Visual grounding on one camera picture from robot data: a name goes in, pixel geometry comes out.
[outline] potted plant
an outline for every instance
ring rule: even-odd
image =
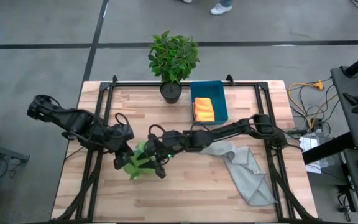
[[[167,103],[176,103],[181,94],[180,80],[190,76],[198,60],[198,44],[192,38],[178,35],[168,37],[169,31],[161,36],[153,35],[150,46],[149,67],[155,76],[161,76],[160,92]]]

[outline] black plant pot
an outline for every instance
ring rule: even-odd
[[[176,103],[181,94],[181,85],[177,82],[163,83],[160,92],[167,103]]]

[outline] green plant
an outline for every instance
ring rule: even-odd
[[[150,46],[149,67],[155,76],[161,76],[162,82],[177,82],[190,76],[198,60],[198,44],[193,38],[178,35],[168,37],[165,31],[161,37],[153,35],[154,43]]]

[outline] table leg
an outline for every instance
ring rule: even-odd
[[[349,148],[354,148],[354,143],[350,132],[307,150],[302,154],[303,161],[305,164],[310,164]]]

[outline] white shoe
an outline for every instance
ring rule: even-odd
[[[224,14],[225,12],[229,12],[232,9],[233,6],[224,7],[221,4],[216,4],[215,7],[211,9],[211,14],[217,16],[217,15]]]

